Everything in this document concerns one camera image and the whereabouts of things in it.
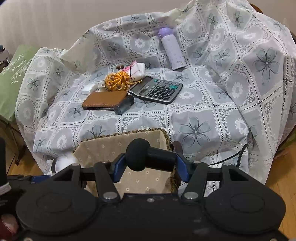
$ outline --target wallet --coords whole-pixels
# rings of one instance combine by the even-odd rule
[[[126,96],[126,91],[93,92],[82,103],[84,110],[113,110]]]

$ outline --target thermos bottle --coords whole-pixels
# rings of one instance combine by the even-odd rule
[[[183,58],[178,41],[170,28],[161,28],[158,32],[161,42],[165,48],[165,52],[172,66],[172,70],[186,67],[187,64]]]

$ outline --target white wall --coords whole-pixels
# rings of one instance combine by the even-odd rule
[[[167,12],[190,0],[6,0],[0,6],[0,43],[13,54],[19,44],[65,48],[88,29],[125,15]],[[296,34],[296,0],[250,0]]]
[[[259,7],[262,12],[273,19],[285,24],[296,34],[296,0],[248,0]]]

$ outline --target green calculator button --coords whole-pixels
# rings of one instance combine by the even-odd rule
[[[177,88],[178,88],[178,86],[171,85],[171,86],[170,86],[170,88],[171,88],[171,89],[177,89]]]

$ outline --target green bag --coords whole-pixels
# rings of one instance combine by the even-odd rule
[[[9,65],[0,73],[0,118],[15,122],[15,104],[27,68],[39,48],[19,45]]]

